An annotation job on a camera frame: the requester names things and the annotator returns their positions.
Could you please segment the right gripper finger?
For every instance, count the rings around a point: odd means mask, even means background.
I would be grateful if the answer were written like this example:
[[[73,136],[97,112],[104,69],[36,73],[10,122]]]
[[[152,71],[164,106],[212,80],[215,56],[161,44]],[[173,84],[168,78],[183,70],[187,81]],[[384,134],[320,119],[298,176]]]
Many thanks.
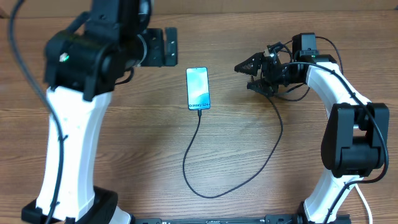
[[[265,81],[264,79],[252,80],[247,84],[248,90],[253,90],[257,93],[260,93],[266,97],[273,97],[275,91],[273,90],[272,86]]]
[[[261,69],[264,54],[262,52],[255,53],[247,60],[239,63],[234,67],[234,71],[246,75],[257,76],[258,71]]]

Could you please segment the blue Galaxy smartphone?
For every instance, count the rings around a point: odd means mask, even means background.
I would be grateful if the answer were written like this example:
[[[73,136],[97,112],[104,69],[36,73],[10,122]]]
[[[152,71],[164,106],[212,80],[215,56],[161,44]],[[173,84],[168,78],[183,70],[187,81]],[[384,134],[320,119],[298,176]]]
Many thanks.
[[[208,69],[195,67],[186,69],[187,98],[189,110],[211,108]]]

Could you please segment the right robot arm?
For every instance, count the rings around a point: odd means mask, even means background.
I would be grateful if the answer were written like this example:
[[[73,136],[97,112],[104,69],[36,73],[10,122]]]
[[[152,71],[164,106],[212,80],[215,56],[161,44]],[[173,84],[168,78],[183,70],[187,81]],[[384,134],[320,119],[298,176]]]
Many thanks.
[[[317,35],[301,33],[287,43],[268,45],[237,64],[251,76],[247,88],[266,98],[306,85],[322,100],[328,118],[321,144],[324,171],[312,194],[294,214],[266,215],[266,223],[349,223],[338,210],[352,189],[373,182],[371,172],[386,173],[389,108],[373,103],[345,78],[340,55],[321,54]]]

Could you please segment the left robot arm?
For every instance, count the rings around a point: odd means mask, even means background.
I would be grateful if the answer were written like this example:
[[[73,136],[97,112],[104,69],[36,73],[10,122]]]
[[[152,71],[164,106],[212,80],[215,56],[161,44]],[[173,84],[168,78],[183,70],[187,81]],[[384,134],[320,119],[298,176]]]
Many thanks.
[[[27,223],[134,223],[118,195],[94,185],[100,129],[117,85],[136,67],[173,67],[177,30],[149,28],[154,3],[93,1],[45,46],[39,96],[50,111],[44,181],[21,211]]]

